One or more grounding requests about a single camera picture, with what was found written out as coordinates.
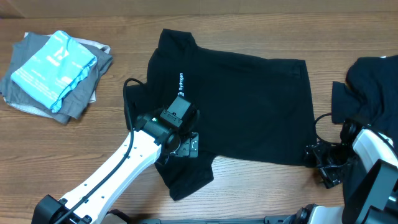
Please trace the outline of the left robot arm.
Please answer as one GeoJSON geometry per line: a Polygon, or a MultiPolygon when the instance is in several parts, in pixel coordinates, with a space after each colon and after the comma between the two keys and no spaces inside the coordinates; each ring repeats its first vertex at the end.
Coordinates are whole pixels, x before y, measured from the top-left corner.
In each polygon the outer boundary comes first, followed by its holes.
{"type": "Polygon", "coordinates": [[[91,176],[57,200],[46,195],[32,224],[101,223],[108,210],[146,168],[170,157],[197,157],[199,111],[181,96],[167,108],[127,117],[131,131],[119,149],[91,176]]]}

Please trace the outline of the black polo shirt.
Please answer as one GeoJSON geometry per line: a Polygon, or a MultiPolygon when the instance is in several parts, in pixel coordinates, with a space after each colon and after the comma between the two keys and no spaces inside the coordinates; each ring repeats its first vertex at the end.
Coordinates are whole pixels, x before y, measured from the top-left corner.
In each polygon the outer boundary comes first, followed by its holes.
{"type": "Polygon", "coordinates": [[[196,158],[171,157],[156,169],[173,200],[213,180],[217,156],[302,166],[314,144],[314,114],[304,60],[205,49],[189,32],[165,29],[149,60],[144,85],[127,88],[132,113],[170,106],[177,96],[195,105],[196,158]]]}

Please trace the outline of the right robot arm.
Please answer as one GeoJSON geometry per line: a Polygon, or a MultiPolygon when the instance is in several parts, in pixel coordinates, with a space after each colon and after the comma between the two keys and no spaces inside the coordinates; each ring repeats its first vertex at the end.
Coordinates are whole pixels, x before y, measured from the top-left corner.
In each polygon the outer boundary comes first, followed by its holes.
{"type": "Polygon", "coordinates": [[[342,126],[339,143],[305,148],[326,188],[351,184],[342,207],[309,204],[285,223],[397,223],[397,154],[389,136],[358,117],[342,126]]]}

